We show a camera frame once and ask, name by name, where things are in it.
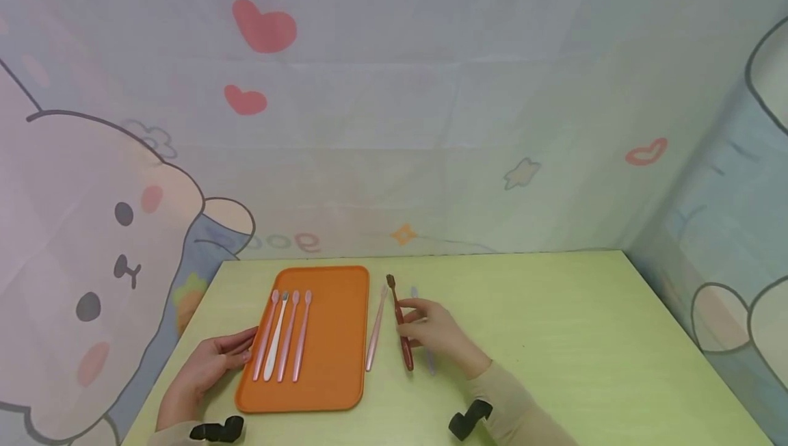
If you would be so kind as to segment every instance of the bunny eye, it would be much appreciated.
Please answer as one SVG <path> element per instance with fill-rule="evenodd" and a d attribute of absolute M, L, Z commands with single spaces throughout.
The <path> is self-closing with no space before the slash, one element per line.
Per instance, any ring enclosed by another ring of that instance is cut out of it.
<path fill-rule="evenodd" d="M 92 322 L 101 314 L 101 300 L 95 292 L 88 292 L 77 302 L 77 317 L 81 322 Z"/>
<path fill-rule="evenodd" d="M 129 206 L 129 203 L 119 202 L 115 205 L 115 220 L 120 225 L 128 227 L 134 220 L 134 211 Z"/>

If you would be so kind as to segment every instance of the red heart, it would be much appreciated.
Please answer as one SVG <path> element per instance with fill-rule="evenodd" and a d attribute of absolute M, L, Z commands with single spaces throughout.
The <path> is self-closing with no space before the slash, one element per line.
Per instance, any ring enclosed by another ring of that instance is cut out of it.
<path fill-rule="evenodd" d="M 251 116 L 263 112 L 268 101 L 265 100 L 265 95 L 260 92 L 242 92 L 241 89 L 235 85 L 228 85 L 224 88 L 224 98 L 227 103 L 232 107 L 235 112 L 242 116 Z"/>
<path fill-rule="evenodd" d="M 260 14 L 249 0 L 235 0 L 233 16 L 238 30 L 253 51 L 278 53 L 296 40 L 296 21 L 285 12 Z"/>
<path fill-rule="evenodd" d="M 627 152 L 625 159 L 633 166 L 648 166 L 658 161 L 668 148 L 667 138 L 658 138 L 648 146 L 636 146 Z"/>

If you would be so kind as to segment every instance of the bunny ear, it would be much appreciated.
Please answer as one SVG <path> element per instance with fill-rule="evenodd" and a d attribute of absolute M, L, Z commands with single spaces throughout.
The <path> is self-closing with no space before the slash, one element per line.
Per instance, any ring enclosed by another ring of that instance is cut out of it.
<path fill-rule="evenodd" d="M 752 97 L 774 124 L 788 135 L 788 16 L 758 41 L 745 67 L 745 82 Z"/>
<path fill-rule="evenodd" d="M 24 85 L 16 78 L 8 64 L 0 59 L 0 130 L 19 121 L 25 123 L 25 118 L 41 110 L 35 98 L 27 91 Z"/>

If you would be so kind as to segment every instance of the left hand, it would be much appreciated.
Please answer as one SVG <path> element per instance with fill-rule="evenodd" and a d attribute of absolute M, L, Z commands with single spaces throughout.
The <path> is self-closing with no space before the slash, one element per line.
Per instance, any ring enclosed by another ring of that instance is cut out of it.
<path fill-rule="evenodd" d="M 251 357 L 257 327 L 235 335 L 204 339 L 183 363 L 159 407 L 156 430 L 198 420 L 198 406 L 205 393 L 230 369 L 239 369 Z"/>

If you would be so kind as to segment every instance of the beige sleeve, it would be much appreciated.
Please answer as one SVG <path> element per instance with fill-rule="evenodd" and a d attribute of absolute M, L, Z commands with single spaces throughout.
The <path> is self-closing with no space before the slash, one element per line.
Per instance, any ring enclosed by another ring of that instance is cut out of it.
<path fill-rule="evenodd" d="M 577 446 L 501 365 L 492 363 L 468 384 L 473 399 L 492 405 L 486 426 L 498 446 Z"/>
<path fill-rule="evenodd" d="M 200 423 L 197 421 L 181 422 L 167 429 L 160 430 L 150 437 L 148 446 L 192 446 L 201 445 L 202 441 L 189 439 L 192 429 Z"/>

